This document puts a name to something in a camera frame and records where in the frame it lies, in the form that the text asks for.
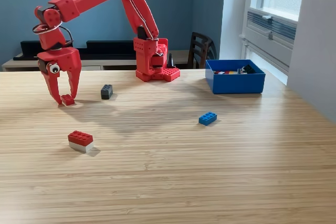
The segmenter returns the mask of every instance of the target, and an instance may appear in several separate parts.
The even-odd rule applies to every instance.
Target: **red lego brick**
[[[74,131],[68,135],[68,140],[70,143],[78,144],[81,146],[88,146],[93,142],[93,137],[89,134]]]
[[[65,94],[61,96],[62,98],[62,102],[66,105],[66,106],[71,106],[75,104],[74,99],[71,97],[71,95],[69,94]]]
[[[173,81],[180,77],[181,71],[178,68],[165,68],[163,69],[163,77],[165,81]]]

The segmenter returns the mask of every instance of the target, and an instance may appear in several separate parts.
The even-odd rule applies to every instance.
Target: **robotic arm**
[[[38,54],[38,65],[45,77],[51,96],[62,104],[58,91],[57,78],[60,71],[67,71],[71,87],[71,96],[76,97],[81,61],[77,49],[69,47],[72,36],[69,30],[62,27],[62,22],[69,22],[81,13],[107,0],[51,0],[46,7],[37,7],[35,16],[40,24],[33,28],[39,35],[41,46],[45,52]],[[136,53],[136,75],[143,81],[172,81],[180,76],[180,70],[170,66],[167,68],[167,39],[158,39],[159,31],[152,13],[145,0],[122,0],[126,15],[134,33]],[[60,29],[70,35],[66,39]]]

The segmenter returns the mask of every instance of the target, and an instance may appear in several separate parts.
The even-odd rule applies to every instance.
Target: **red and white lego stack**
[[[88,152],[93,148],[93,137],[89,134],[74,131],[68,135],[69,146],[81,152]]]

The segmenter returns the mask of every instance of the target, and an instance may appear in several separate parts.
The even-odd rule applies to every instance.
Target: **chair backrest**
[[[192,34],[187,65],[189,69],[194,68],[194,59],[196,68],[205,68],[206,60],[217,59],[215,44],[208,36],[199,33]]]

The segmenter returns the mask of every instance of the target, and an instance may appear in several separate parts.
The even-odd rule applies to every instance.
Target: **blue wall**
[[[193,31],[209,36],[219,57],[224,0],[193,0]]]
[[[32,28],[38,24],[34,9],[49,0],[0,0],[0,65],[20,53],[20,41],[37,40]],[[166,37],[170,49],[189,49],[192,32],[192,0],[146,0],[159,27],[160,37]],[[87,40],[131,40],[129,25],[121,0],[110,0],[87,11],[64,25],[75,39],[76,47]]]

